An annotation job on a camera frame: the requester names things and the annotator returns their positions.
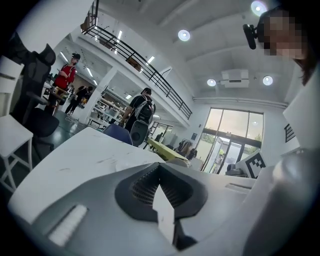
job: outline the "speaker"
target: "speaker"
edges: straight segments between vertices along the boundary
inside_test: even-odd
[[[149,125],[143,121],[137,120],[133,123],[130,136],[134,146],[139,146],[144,142]]]

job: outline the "ceiling air conditioning unit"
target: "ceiling air conditioning unit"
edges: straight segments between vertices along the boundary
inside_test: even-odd
[[[249,71],[247,69],[230,69],[221,72],[221,84],[225,88],[248,88]]]

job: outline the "round ceiling light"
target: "round ceiling light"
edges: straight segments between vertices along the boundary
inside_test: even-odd
[[[186,30],[180,30],[178,37],[181,41],[188,41],[190,39],[190,33]]]
[[[217,84],[216,80],[214,79],[209,79],[206,83],[208,86],[215,86]]]
[[[253,1],[251,4],[251,10],[255,15],[260,16],[261,14],[267,11],[267,7],[264,3],[260,1]]]
[[[263,80],[262,80],[263,84],[265,86],[270,86],[272,85],[272,83],[274,82],[274,80],[272,79],[272,77],[270,75],[266,75]]]

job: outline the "person in red jacket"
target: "person in red jacket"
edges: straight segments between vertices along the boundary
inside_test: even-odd
[[[75,79],[75,74],[76,74],[76,67],[75,66],[79,62],[80,57],[81,56],[78,53],[72,54],[72,58],[70,60],[70,63],[64,65],[61,68],[61,70],[59,71],[58,76],[56,77],[56,79],[53,83],[53,87],[59,87],[62,90],[66,91],[68,85],[70,83],[72,83]],[[50,105],[47,105],[44,108],[44,111],[46,111],[52,115],[54,112],[53,107],[56,105],[57,98],[54,95],[50,94],[48,100],[50,102]]]

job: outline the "dark floor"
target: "dark floor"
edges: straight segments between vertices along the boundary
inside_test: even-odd
[[[69,117],[64,112],[58,111],[55,114],[55,117],[59,119],[60,123],[59,126],[56,128],[53,134],[50,136],[43,138],[44,141],[53,143],[54,148],[56,149],[59,147],[62,143],[64,143],[66,140],[71,138],[73,135],[77,134],[78,132],[82,131],[84,128],[87,127],[87,125],[81,124],[81,123],[73,123],[68,120],[73,120],[75,122],[78,122],[76,119],[73,119],[72,117]],[[41,153],[42,158],[45,158],[50,153],[50,148],[47,145],[39,145],[39,151]],[[28,143],[21,146],[16,152],[16,155],[26,162],[28,162]],[[40,159],[38,158],[35,150],[32,148],[32,166],[35,168],[37,164],[40,162]],[[5,165],[3,160],[0,158],[0,177],[5,172]],[[13,169],[12,169],[12,175],[16,186],[19,186],[19,184],[24,180],[24,178],[29,174],[29,169],[25,167],[21,163],[17,163]],[[11,192],[9,192],[7,189],[3,188],[3,186],[0,184],[0,191],[4,193],[4,197],[6,201],[9,201],[11,197]]]

